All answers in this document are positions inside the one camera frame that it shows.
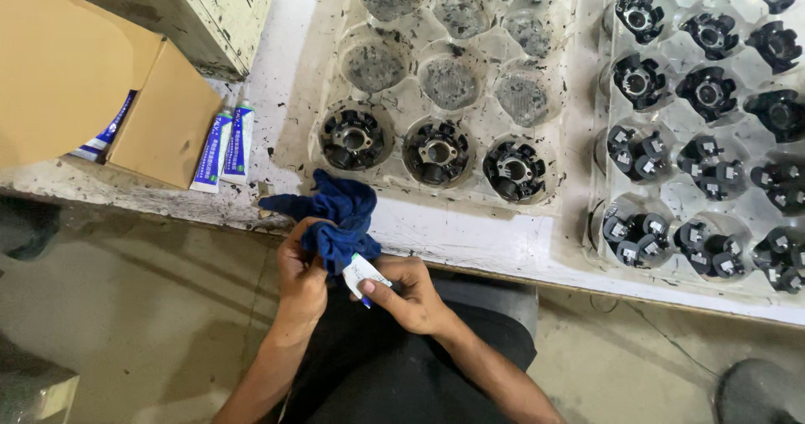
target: white workbench surface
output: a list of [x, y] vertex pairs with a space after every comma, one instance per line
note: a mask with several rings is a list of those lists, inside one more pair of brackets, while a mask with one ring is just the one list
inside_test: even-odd
[[[254, 187], [223, 185], [219, 194], [162, 190], [124, 173], [63, 157], [0, 171], [0, 187], [44, 197], [107, 204], [243, 229], [276, 230], [287, 220], [257, 218], [256, 182], [274, 191], [308, 192], [314, 165], [307, 159], [307, 136], [318, 117], [322, 76], [334, 51], [337, 17], [344, 0], [274, 0], [249, 77], [257, 112], [249, 179]], [[645, 300], [695, 306], [735, 315], [805, 325], [805, 309], [774, 299], [694, 292], [650, 276], [612, 269], [602, 272], [582, 255], [587, 219], [592, 148], [592, 91], [599, 65], [597, 28], [602, 0], [581, 0], [577, 9], [578, 72], [569, 84], [574, 132], [565, 152], [568, 179], [562, 193], [563, 217], [530, 217], [447, 203], [412, 194], [378, 192], [370, 233], [386, 252], [414, 253], [437, 263], [477, 268], [557, 285], [591, 289]], [[237, 86], [215, 83], [216, 89]]]

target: blue tube label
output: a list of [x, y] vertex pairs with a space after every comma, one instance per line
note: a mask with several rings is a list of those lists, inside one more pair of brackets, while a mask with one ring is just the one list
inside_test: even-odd
[[131, 101], [134, 100], [136, 93], [136, 90], [129, 91], [129, 94], [126, 96], [126, 101], [123, 102], [123, 106], [120, 108], [120, 111], [117, 112], [117, 116], [115, 116], [112, 122], [106, 127], [106, 130], [87, 142], [88, 146], [105, 150], [112, 141], [114, 141], [114, 138], [117, 136], [117, 130], [120, 128], [120, 122], [126, 117], [126, 113], [129, 111]]
[[243, 118], [254, 109], [249, 107], [236, 107], [232, 122], [232, 140], [224, 163], [224, 173], [233, 175], [246, 175], [246, 161], [243, 151]]
[[232, 118], [226, 114], [220, 113], [215, 116], [213, 127], [209, 129], [209, 135], [207, 135], [207, 143], [204, 146], [204, 151], [201, 153], [201, 160], [196, 170], [196, 177], [193, 179], [194, 182], [206, 183], [208, 185], [218, 183], [218, 160], [221, 156], [221, 128], [231, 122]]

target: cardboard box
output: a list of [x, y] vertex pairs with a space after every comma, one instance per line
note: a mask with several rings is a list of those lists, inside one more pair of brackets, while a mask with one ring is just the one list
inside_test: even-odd
[[134, 89], [105, 167], [190, 186], [221, 97], [169, 39], [83, 0], [0, 0], [0, 32], [0, 167], [73, 151]]

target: right hand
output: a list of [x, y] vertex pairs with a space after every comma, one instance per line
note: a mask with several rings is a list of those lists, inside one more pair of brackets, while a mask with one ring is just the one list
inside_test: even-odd
[[456, 314], [442, 302], [422, 259], [388, 255], [378, 258], [374, 266], [383, 277], [402, 285], [400, 294], [370, 279], [361, 281], [358, 287], [403, 328], [417, 335], [435, 336], [451, 325]]

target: hand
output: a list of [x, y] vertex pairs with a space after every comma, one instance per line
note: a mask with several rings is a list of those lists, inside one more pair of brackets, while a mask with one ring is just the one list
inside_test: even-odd
[[406, 330], [417, 335], [437, 336], [456, 316], [446, 306], [431, 282], [431, 275], [418, 257], [383, 256], [374, 262], [389, 281], [399, 281], [400, 294], [377, 281], [366, 279], [358, 287], [373, 302], [389, 311]]
[[279, 266], [279, 309], [277, 323], [312, 331], [327, 307], [327, 271], [320, 256], [302, 249], [302, 234], [313, 223], [326, 219], [308, 217], [300, 221], [277, 249]]

